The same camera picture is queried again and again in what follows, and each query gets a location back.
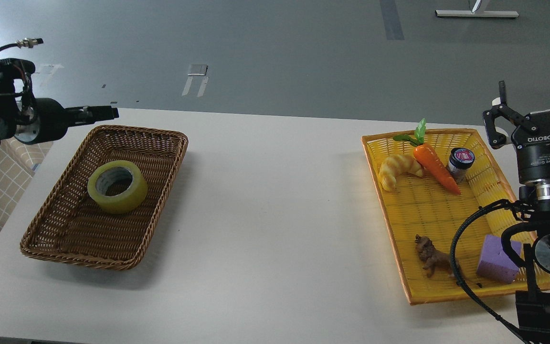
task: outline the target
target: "purple sponge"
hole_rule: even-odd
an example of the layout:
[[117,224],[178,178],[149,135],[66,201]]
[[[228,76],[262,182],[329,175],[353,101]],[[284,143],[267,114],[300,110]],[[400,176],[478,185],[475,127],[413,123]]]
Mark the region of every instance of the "purple sponge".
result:
[[[521,242],[511,241],[511,246],[517,254],[521,254]],[[500,238],[487,235],[483,241],[481,259],[478,261],[476,274],[488,279],[510,284],[517,276],[519,268],[502,250]]]

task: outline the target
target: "wicker basket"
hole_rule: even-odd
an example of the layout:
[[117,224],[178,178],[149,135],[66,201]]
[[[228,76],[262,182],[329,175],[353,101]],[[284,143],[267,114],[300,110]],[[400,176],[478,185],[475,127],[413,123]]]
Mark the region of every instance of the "wicker basket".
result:
[[[22,237],[22,254],[96,269],[135,267],[150,244],[187,146],[186,135],[176,131],[94,128]],[[135,163],[148,183],[143,203],[122,215],[101,211],[86,188],[94,170],[116,160]]]
[[[450,151],[455,147],[468,148],[474,152],[476,160],[468,170],[466,180],[460,185],[460,196],[449,193],[430,175],[423,178],[401,175],[397,178],[396,191],[385,191],[377,181],[382,161],[390,154],[412,154],[413,151],[410,144],[391,139],[399,134],[412,135],[413,132],[364,136],[362,143],[406,297],[411,305],[466,299],[465,292],[457,287],[455,279],[445,270],[437,269],[430,279],[425,276],[423,263],[415,252],[415,235],[430,237],[437,249],[448,253],[454,233],[480,205],[502,198],[514,201],[515,194],[488,146],[474,129],[433,129],[427,130],[425,135],[426,143],[434,147],[441,161],[448,161]],[[524,269],[510,285],[476,275],[485,236],[493,234],[499,237],[504,229],[516,222],[510,211],[495,211],[476,220],[466,229],[458,243],[456,257],[460,260],[462,272],[480,297],[501,296],[527,289]],[[513,239],[533,242],[535,237],[523,233]],[[483,288],[473,286],[473,282],[482,283]],[[541,290],[550,290],[550,275],[537,269],[537,283]]]

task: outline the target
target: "small jar with blue lid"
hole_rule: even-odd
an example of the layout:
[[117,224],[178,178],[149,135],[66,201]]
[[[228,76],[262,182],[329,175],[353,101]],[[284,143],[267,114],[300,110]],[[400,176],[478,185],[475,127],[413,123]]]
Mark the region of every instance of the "small jar with blue lid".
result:
[[456,147],[451,150],[447,170],[456,183],[462,183],[466,172],[474,163],[474,153],[468,148]]

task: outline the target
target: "tape roll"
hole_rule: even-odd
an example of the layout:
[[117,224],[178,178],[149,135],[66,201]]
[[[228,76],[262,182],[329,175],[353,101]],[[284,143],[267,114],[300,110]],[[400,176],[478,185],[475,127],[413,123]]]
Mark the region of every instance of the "tape roll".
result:
[[[122,193],[106,196],[114,183],[131,179]],[[130,161],[112,161],[100,166],[88,179],[88,194],[103,211],[124,214],[138,207],[148,194],[148,184],[141,171]]]

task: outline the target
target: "croissant toy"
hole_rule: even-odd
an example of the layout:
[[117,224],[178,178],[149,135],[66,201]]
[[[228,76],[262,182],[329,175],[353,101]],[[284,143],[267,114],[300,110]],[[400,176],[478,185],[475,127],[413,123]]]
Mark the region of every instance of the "croissant toy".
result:
[[414,174],[423,177],[423,168],[410,155],[389,155],[381,164],[378,180],[386,191],[396,190],[396,176],[403,173]]

